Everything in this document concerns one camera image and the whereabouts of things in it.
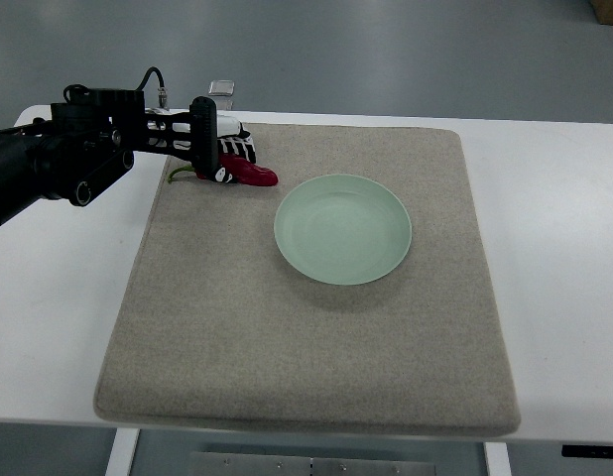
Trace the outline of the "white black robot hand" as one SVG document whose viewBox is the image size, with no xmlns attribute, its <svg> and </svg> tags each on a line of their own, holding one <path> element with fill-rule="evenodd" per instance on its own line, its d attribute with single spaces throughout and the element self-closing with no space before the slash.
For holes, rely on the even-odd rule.
<svg viewBox="0 0 613 476">
<path fill-rule="evenodd" d="M 236 118 L 217 115 L 219 163 L 231 176 L 231 182 L 252 184 L 257 155 L 253 136 Z"/>
</svg>

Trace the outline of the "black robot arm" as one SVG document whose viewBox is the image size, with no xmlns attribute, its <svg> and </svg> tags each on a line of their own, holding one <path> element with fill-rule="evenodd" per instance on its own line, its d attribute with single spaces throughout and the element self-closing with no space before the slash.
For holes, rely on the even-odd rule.
<svg viewBox="0 0 613 476">
<path fill-rule="evenodd" d="M 51 114 L 0 130 L 0 226 L 43 198 L 88 205 L 133 168 L 137 152 L 177 157 L 210 179 L 223 171 L 208 97 L 164 115 L 147 111 L 142 86 L 71 84 Z"/>
</svg>

